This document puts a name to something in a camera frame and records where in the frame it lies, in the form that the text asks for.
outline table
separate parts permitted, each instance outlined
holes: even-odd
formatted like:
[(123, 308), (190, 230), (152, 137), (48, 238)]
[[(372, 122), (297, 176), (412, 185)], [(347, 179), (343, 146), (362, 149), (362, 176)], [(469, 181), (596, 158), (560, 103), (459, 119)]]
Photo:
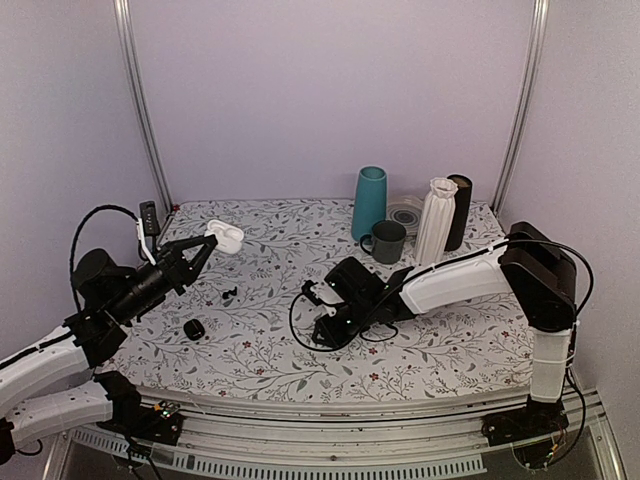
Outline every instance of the table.
[[(350, 200), (191, 202), (163, 241), (202, 235), (217, 218), (245, 232), (242, 251), (214, 252), (199, 280), (144, 316), (108, 369), (152, 389), (267, 402), (353, 403), (424, 400), (526, 385), (532, 336), (511, 294), (449, 305), (397, 324), (383, 343), (356, 339), (331, 354), (294, 342), (288, 309), (307, 280), (319, 281), (341, 259), (355, 256), (386, 278), (411, 265), (413, 242), (392, 268), (377, 264), (350, 237)], [(485, 203), (473, 203), (457, 256), (502, 237)], [(223, 292), (238, 288), (227, 300)], [(199, 319), (200, 341), (184, 323)], [(385, 338), (379, 326), (368, 336)]]

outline teal vase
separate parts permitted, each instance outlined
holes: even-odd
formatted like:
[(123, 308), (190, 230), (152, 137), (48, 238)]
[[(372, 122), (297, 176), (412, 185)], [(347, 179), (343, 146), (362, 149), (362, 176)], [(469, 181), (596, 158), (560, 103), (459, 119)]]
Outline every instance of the teal vase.
[(359, 242), (363, 235), (387, 217), (387, 173), (380, 167), (364, 167), (358, 175), (353, 207), (351, 236)]

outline white ribbed vase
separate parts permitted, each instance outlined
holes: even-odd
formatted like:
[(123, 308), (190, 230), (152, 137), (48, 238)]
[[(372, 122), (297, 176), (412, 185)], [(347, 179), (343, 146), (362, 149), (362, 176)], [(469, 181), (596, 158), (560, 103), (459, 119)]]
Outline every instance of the white ribbed vase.
[(456, 209), (453, 196), (457, 191), (458, 186), (447, 178), (431, 180), (431, 191), (424, 199), (416, 240), (415, 257), (418, 264), (431, 265), (442, 258)]

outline black cylindrical container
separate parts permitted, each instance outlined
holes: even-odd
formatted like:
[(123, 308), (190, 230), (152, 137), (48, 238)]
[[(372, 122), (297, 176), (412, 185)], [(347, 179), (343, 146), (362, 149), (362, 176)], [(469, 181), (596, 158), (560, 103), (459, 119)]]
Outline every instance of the black cylindrical container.
[(453, 213), (451, 230), (449, 230), (447, 243), (444, 246), (446, 252), (451, 252), (453, 250), (457, 250), (460, 248), (460, 245), (462, 245), (464, 229), (467, 226), (467, 217), (469, 216), (471, 187), (473, 186), (473, 183), (463, 175), (449, 175), (447, 178), (458, 185), (458, 191), (453, 197), (456, 201), (456, 210)]

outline cable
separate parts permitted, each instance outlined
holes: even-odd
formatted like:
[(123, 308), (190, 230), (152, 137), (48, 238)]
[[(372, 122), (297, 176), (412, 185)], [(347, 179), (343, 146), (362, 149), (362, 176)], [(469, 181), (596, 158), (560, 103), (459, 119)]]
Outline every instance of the cable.
[(296, 302), (303, 295), (304, 295), (304, 293), (299, 293), (298, 295), (296, 295), (293, 298), (293, 301), (291, 302), (291, 305), (289, 306), (289, 330), (291, 330), (291, 335), (293, 336), (293, 339), (296, 342), (298, 342), (301, 346), (306, 348), (307, 350), (311, 350), (312, 352), (321, 352), (321, 353), (337, 352), (338, 350), (342, 350), (344, 347), (349, 345), (351, 343), (351, 341), (353, 340), (353, 338), (349, 339), (347, 341), (347, 343), (345, 343), (344, 345), (341, 345), (340, 347), (337, 347), (337, 348), (331, 348), (331, 349), (312, 347), (310, 345), (305, 344), (302, 340), (300, 340), (300, 337), (298, 337), (298, 334), (296, 333), (295, 328), (293, 328), (293, 307), (295, 307)]
[(371, 342), (371, 343), (381, 343), (381, 342), (388, 342), (389, 340), (393, 340), (394, 338), (396, 338), (398, 336), (398, 333), (400, 333), (400, 331), (398, 330), (398, 327), (396, 327), (395, 325), (392, 325), (390, 323), (385, 323), (384, 325), (385, 327), (387, 327), (389, 330), (393, 330), (394, 333), (393, 335), (391, 335), (390, 337), (387, 338), (382, 338), (382, 339), (373, 339), (373, 338), (367, 338), (363, 335), (364, 332), (360, 332), (359, 337), (364, 340), (365, 342)]
[(304, 348), (314, 351), (314, 352), (324, 352), (324, 353), (331, 353), (331, 352), (337, 352), (338, 350), (342, 350), (343, 348), (345, 348), (347, 345), (349, 345), (349, 343), (351, 343), (357, 336), (359, 336), (366, 327), (368, 327), (367, 325), (367, 321), (371, 318), (371, 316), (387, 301), (387, 299), (389, 297), (391, 297), (391, 295), (394, 295), (396, 293), (398, 293), (400, 290), (402, 290), (402, 288), (407, 285), (409, 282), (412, 282), (413, 280), (416, 280), (417, 278), (420, 278), (428, 273), (434, 272), (435, 270), (438, 270), (440, 268), (444, 268), (447, 267), (449, 265), (453, 265), (455, 263), (459, 263), (459, 262), (463, 262), (466, 260), (470, 260), (472, 258), (475, 257), (479, 257), (480, 255), (484, 255), (485, 253), (489, 253), (492, 252), (493, 250), (496, 250), (498, 248), (502, 248), (508, 245), (516, 245), (516, 244), (526, 244), (526, 243), (532, 243), (532, 244), (537, 244), (537, 245), (548, 245), (548, 246), (552, 246), (555, 248), (559, 248), (561, 250), (565, 250), (573, 255), (575, 255), (584, 265), (585, 269), (587, 270), (587, 273), (589, 275), (589, 287), (587, 288), (587, 292), (585, 293), (584, 298), (582, 299), (582, 302), (580, 302), (580, 305), (578, 306), (578, 308), (576, 309), (576, 317), (578, 316), (578, 314), (582, 311), (582, 309), (585, 307), (585, 305), (587, 304), (589, 298), (591, 297), (591, 294), (593, 293), (593, 287), (595, 284), (595, 275), (593, 273), (593, 269), (591, 268), (591, 265), (589, 264), (589, 261), (577, 250), (573, 249), (572, 247), (569, 247), (567, 245), (564, 245), (562, 243), (558, 243), (558, 242), (553, 242), (551, 240), (539, 240), (539, 239), (534, 239), (534, 238), (523, 238), (523, 239), (515, 239), (515, 240), (504, 240), (502, 242), (499, 242), (496, 245), (492, 245), (489, 247), (485, 247), (482, 248), (480, 250), (476, 250), (475, 252), (471, 252), (467, 255), (462, 255), (459, 257), (455, 257), (449, 260), (445, 260), (444, 262), (440, 262), (437, 265), (432, 265), (431, 267), (426, 268), (425, 270), (422, 270), (414, 275), (411, 275), (410, 277), (404, 279), (401, 283), (399, 283), (398, 285), (396, 285), (395, 287), (391, 288), (381, 299), (380, 301), (378, 301), (378, 303), (376, 303), (373, 308), (371, 310), (369, 310), (369, 312), (367, 313), (366, 317), (364, 318), (364, 320), (362, 321), (362, 326), (360, 327), (360, 329), (355, 333), (355, 335), (353, 335), (353, 337), (351, 339), (349, 339), (344, 345), (341, 345), (339, 347), (333, 348), (333, 349), (321, 349), (321, 348), (315, 348), (315, 347), (311, 347), (309, 345), (306, 345), (305, 343), (303, 343), (297, 336), (297, 334), (294, 331), (293, 328), (293, 307), (296, 303), (296, 301), (300, 298), (300, 296), (302, 296), (303, 294), (300, 293), (298, 294), (294, 299), (293, 302), (291, 303), (291, 306), (289, 307), (289, 327), (291, 329), (291, 333), (293, 335), (293, 338), (300, 344), (302, 345)]
[(64, 340), (66, 340), (67, 338), (71, 337), (73, 334), (69, 331), (63, 335), (60, 335), (58, 337), (52, 338), (51, 340), (47, 340), (46, 342), (42, 342), (40, 345), (38, 345), (37, 347), (30, 347), (27, 348), (26, 350), (23, 350), (19, 353), (16, 353), (13, 357), (5, 360), (4, 362), (0, 363), (0, 370), (4, 370), (5, 368), (7, 368), (9, 365), (13, 365), (14, 363), (16, 363), (19, 360), (22, 360), (24, 357), (31, 355), (32, 353), (36, 353), (40, 350), (43, 350), (47, 347), (50, 347), (51, 345), (55, 345), (56, 343), (60, 343)]
[(140, 474), (138, 472), (136, 472), (135, 467), (133, 466), (133, 458), (131, 456), (131, 448), (127, 449), (127, 457), (129, 457), (129, 473), (131, 473), (134, 477), (136, 477), (138, 480), (144, 480), (144, 478), (142, 478), (140, 476)]
[(38, 450), (35, 452), (23, 452), (22, 450), (16, 450), (16, 452), (25, 457), (37, 457), (42, 453), (42, 450), (44, 450), (44, 445), (42, 445), (42, 440), (40, 439), (36, 440), (36, 442), (38, 442)]
[(153, 473), (156, 475), (156, 478), (158, 480), (162, 480), (162, 475), (160, 475), (160, 471), (158, 470), (158, 467), (156, 467), (155, 462), (151, 460), (151, 455), (147, 457), (147, 460), (149, 461), (149, 465), (151, 465), (151, 469), (153, 470)]
[(578, 444), (578, 441), (580, 440), (580, 436), (582, 435), (582, 432), (584, 432), (585, 423), (587, 422), (587, 402), (584, 399), (584, 395), (576, 385), (576, 382), (575, 382), (575, 379), (573, 378), (573, 373), (571, 372), (571, 370), (567, 370), (566, 377), (567, 377), (567, 382), (569, 383), (569, 386), (571, 386), (573, 391), (576, 392), (578, 394), (578, 397), (580, 398), (580, 403), (582, 404), (582, 420), (580, 421), (580, 428), (578, 429), (578, 434), (576, 435), (576, 438), (573, 439), (573, 443), (569, 445), (569, 447), (564, 451), (564, 453), (561, 456), (559, 456), (555, 460), (552, 460), (549, 465), (555, 465), (560, 460), (562, 460), (567, 455), (569, 455), (571, 450), (573, 450), (575, 446)]
[(73, 294), (73, 301), (76, 304), (76, 309), (78, 310), (78, 313), (82, 311), (82, 308), (80, 307), (78, 292), (73, 286), (73, 270), (75, 268), (76, 248), (78, 247), (78, 240), (80, 238), (80, 233), (82, 232), (82, 229), (84, 228), (86, 223), (89, 221), (89, 219), (93, 217), (95, 214), (99, 212), (103, 212), (105, 210), (113, 210), (115, 212), (124, 213), (125, 215), (132, 218), (134, 222), (136, 223), (138, 222), (138, 218), (135, 216), (135, 214), (131, 210), (128, 210), (119, 205), (100, 205), (94, 208), (93, 210), (91, 210), (89, 213), (87, 213), (85, 217), (82, 219), (82, 221), (80, 222), (80, 224), (78, 225), (78, 227), (76, 228), (76, 232), (73, 235), (73, 241), (71, 242), (71, 254), (69, 256), (69, 281), (71, 282), (71, 292)]
[[(93, 210), (91, 210), (83, 219), (82, 222), (80, 222), (80, 224), (78, 225), (78, 228), (76, 229), (76, 233), (73, 236), (73, 241), (71, 243), (71, 255), (69, 257), (69, 279), (71, 281), (71, 291), (73, 293), (73, 301), (76, 304), (76, 309), (78, 310), (78, 313), (80, 313), (80, 311), (82, 310), (80, 308), (80, 301), (78, 299), (78, 292), (76, 291), (75, 287), (73, 286), (73, 269), (74, 269), (74, 265), (75, 265), (75, 256), (76, 256), (76, 248), (78, 246), (78, 239), (80, 237), (80, 232), (82, 232), (82, 229), (84, 228), (85, 224), (89, 221), (89, 219), (91, 217), (93, 217), (96, 213), (98, 212), (102, 212), (104, 210), (114, 210), (117, 212), (121, 212), (124, 213), (125, 215), (128, 215), (129, 217), (131, 217), (133, 220), (135, 220), (136, 222), (138, 221), (138, 219), (136, 218), (136, 216), (134, 215), (133, 212), (131, 212), (130, 210), (127, 210), (124, 207), (120, 207), (118, 205), (100, 205), (99, 207), (94, 208)], [(40, 350), (43, 350), (47, 347), (50, 347), (51, 345), (55, 345), (56, 343), (60, 343), (64, 340), (66, 340), (67, 338), (71, 337), (73, 334), (69, 331), (63, 335), (60, 335), (58, 337), (52, 338), (51, 340), (47, 340), (46, 342), (42, 342), (41, 344), (39, 344), (37, 347), (30, 347), (27, 348), (26, 350), (23, 350), (19, 353), (17, 353), (16, 355), (14, 355), (13, 357), (5, 360), (4, 362), (0, 363), (0, 370), (3, 370), (5, 368), (7, 368), (10, 365), (13, 365), (14, 363), (18, 362), (19, 360), (25, 358), (28, 355), (31, 355), (32, 353), (36, 353)]]
[[(158, 470), (158, 467), (156, 466), (155, 462), (151, 459), (151, 452), (150, 451), (147, 452), (146, 451), (147, 448), (142, 447), (138, 442), (136, 442), (133, 438), (131, 438), (130, 434), (125, 434), (124, 438), (127, 441), (127, 443), (129, 443), (129, 448), (127, 449), (127, 455), (129, 456), (130, 466), (133, 463), (133, 459), (131, 458), (131, 453), (135, 452), (138, 455), (141, 455), (142, 457), (144, 457), (149, 462), (149, 466), (153, 470), (153, 474), (156, 476), (156, 479), (162, 480), (162, 475), (160, 474), (160, 470)], [(135, 476), (138, 480), (142, 480), (142, 477), (140, 477), (140, 475), (137, 472), (135, 472)]]
[(573, 378), (573, 374), (571, 373), (570, 369), (567, 369), (565, 378), (567, 380), (567, 383), (569, 383), (569, 385), (571, 386), (571, 388), (578, 394), (578, 397), (580, 398), (580, 403), (582, 404), (582, 420), (580, 421), (580, 428), (578, 429), (578, 433), (576, 437), (573, 439), (573, 442), (571, 443), (571, 445), (559, 457), (555, 457), (556, 451), (560, 448), (562, 441), (566, 439), (566, 436), (567, 436), (565, 430), (562, 428), (560, 429), (560, 437), (558, 438), (558, 441), (554, 443), (549, 453), (533, 464), (530, 463), (527, 466), (525, 464), (525, 460), (521, 457), (518, 458), (518, 456), (516, 455), (516, 451), (512, 448), (511, 450), (513, 452), (513, 456), (515, 457), (515, 459), (518, 461), (518, 463), (520, 463), (529, 471), (545, 470), (553, 465), (556, 465), (563, 458), (569, 455), (569, 453), (575, 448), (575, 446), (578, 444), (578, 441), (580, 440), (580, 437), (582, 436), (582, 433), (584, 432), (584, 427), (587, 420), (587, 404), (584, 399), (584, 395), (582, 394), (580, 389), (577, 387), (575, 379)]

